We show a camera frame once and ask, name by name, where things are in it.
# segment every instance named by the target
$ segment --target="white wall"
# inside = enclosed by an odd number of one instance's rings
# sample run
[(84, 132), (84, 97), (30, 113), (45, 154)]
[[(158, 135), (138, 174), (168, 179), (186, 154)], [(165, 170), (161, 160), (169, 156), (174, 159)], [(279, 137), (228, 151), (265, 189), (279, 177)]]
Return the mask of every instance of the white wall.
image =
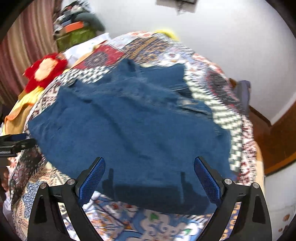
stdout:
[(173, 30), (228, 77), (252, 83), (251, 105), (273, 123), (293, 103), (296, 39), (265, 0), (198, 0), (178, 15), (171, 0), (88, 0), (111, 37)]
[(265, 199), (272, 227), (272, 239), (277, 240), (296, 212), (296, 162), (265, 179)]

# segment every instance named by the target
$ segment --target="blue patterned fabric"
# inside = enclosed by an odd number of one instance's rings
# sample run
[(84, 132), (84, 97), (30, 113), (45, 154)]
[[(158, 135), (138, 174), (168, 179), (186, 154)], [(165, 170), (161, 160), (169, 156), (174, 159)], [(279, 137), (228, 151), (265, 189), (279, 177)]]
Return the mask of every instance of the blue patterned fabric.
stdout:
[(207, 105), (179, 92), (187, 88), (183, 74), (180, 64), (145, 69), (123, 60), (98, 82), (62, 86), (56, 102), (28, 122), (31, 136), (72, 178), (103, 157), (97, 190), (115, 201), (163, 213), (211, 213), (215, 205), (193, 163), (203, 156), (231, 178), (230, 133), (213, 122)]

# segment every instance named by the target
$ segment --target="patterned bedspread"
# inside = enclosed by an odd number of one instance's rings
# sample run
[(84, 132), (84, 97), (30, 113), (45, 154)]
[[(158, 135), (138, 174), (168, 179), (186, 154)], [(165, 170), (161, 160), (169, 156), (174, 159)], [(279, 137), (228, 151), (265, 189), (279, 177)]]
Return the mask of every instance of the patterned bedspread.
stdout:
[[(123, 58), (130, 58), (147, 67), (183, 63), (184, 80), (193, 97), (203, 100), (212, 109), (215, 123), (230, 130), (229, 165), (238, 174), (236, 182), (250, 185), (255, 180), (256, 146), (252, 124), (240, 112), (240, 104), (231, 91), (228, 79), (216, 64), (163, 34), (133, 32), (105, 42), (75, 69), (60, 75), (45, 89), (27, 121), (54, 103), (60, 85), (76, 77), (82, 78), (84, 82), (98, 81)], [(27, 125), (25, 131), (30, 134)], [(14, 223), (18, 235), (26, 240), (30, 212), (39, 185), (42, 182), (61, 185), (69, 177), (47, 162), (38, 147), (25, 150), (13, 158), (9, 171)], [(71, 238), (79, 240), (64, 205), (59, 206)], [(221, 240), (231, 233), (239, 207), (238, 203)], [(176, 215), (139, 209), (114, 202), (98, 192), (83, 208), (103, 240), (120, 241), (195, 240), (212, 215)]]

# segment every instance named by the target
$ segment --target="green bag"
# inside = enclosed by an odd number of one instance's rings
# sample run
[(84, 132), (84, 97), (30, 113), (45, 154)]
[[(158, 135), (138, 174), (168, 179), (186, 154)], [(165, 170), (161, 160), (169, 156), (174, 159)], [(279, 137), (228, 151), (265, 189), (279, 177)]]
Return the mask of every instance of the green bag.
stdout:
[(96, 32), (90, 27), (83, 27), (69, 33), (57, 39), (57, 48), (59, 52), (65, 51), (74, 45), (81, 44), (96, 37)]

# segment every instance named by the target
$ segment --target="striped curtain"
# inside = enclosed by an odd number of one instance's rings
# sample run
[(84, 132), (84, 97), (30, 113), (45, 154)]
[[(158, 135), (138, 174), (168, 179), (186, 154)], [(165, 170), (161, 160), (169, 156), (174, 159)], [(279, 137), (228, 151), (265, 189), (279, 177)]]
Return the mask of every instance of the striped curtain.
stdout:
[(22, 74), (44, 55), (57, 52), (53, 21), (62, 0), (34, 0), (15, 20), (0, 44), (0, 101), (13, 107), (28, 79)]

